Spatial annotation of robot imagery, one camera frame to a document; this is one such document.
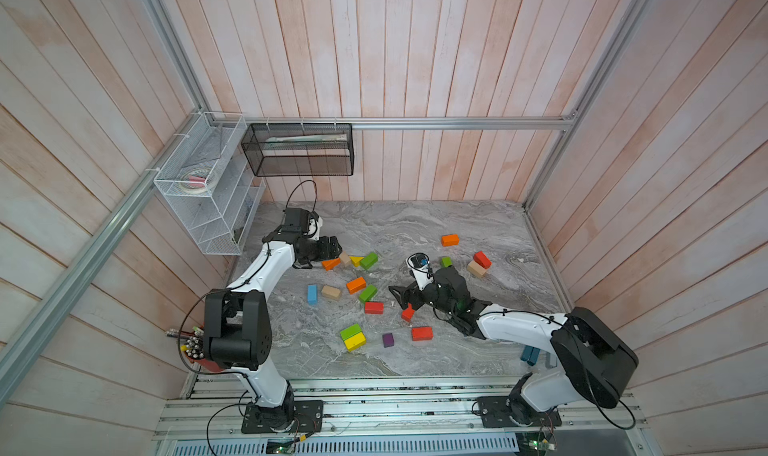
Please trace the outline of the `long orange block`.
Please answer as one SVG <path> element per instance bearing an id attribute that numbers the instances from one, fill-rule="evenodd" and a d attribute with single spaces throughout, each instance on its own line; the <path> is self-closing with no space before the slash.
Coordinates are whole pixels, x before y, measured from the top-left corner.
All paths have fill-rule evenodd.
<path id="1" fill-rule="evenodd" d="M 329 260 L 322 261 L 321 264 L 326 271 L 331 271 L 335 267 L 341 264 L 341 259 L 340 258 L 329 259 Z"/>

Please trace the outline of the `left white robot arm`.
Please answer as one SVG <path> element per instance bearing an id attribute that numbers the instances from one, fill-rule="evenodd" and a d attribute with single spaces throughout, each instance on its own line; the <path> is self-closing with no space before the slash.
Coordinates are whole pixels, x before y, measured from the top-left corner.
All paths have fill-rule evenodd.
<path id="1" fill-rule="evenodd" d="M 338 257 L 336 237 L 323 236 L 314 210 L 287 208 L 278 227 L 263 238 L 261 251 L 243 274 L 224 289 L 205 296 L 203 355 L 235 374 L 250 402 L 244 411 L 246 432 L 296 426 L 293 389 L 270 358 L 273 342 L 267 300 L 290 269 Z"/>

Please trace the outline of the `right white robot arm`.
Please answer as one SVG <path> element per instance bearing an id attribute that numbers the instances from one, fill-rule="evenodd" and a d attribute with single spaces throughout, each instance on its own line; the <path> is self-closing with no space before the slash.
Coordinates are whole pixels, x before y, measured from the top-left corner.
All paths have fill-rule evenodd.
<path id="1" fill-rule="evenodd" d="M 480 340 L 520 343 L 550 353 L 558 365 L 521 377 L 497 411 L 519 426 L 530 426 L 559 406 L 588 401 L 614 409 L 638 368 L 639 358 L 594 312 L 541 314 L 505 308 L 470 295 L 455 268 L 433 273 L 413 270 L 408 286 L 391 286 L 402 309 L 428 306 L 446 323 Z"/>

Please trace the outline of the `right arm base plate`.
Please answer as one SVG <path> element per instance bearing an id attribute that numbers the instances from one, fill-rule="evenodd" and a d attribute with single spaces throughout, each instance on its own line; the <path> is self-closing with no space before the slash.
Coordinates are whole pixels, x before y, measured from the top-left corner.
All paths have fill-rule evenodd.
<path id="1" fill-rule="evenodd" d="M 484 428 L 559 427 L 562 419 L 556 409 L 536 412 L 525 402 L 509 396 L 483 396 L 476 399 L 472 412 L 478 415 Z"/>

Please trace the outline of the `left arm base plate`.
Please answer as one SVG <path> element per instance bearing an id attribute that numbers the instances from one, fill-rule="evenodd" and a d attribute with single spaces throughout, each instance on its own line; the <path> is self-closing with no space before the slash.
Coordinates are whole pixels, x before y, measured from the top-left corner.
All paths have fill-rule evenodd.
<path id="1" fill-rule="evenodd" d="M 266 408 L 249 403 L 241 426 L 243 434 L 314 434 L 322 429 L 322 400 L 288 401 Z"/>

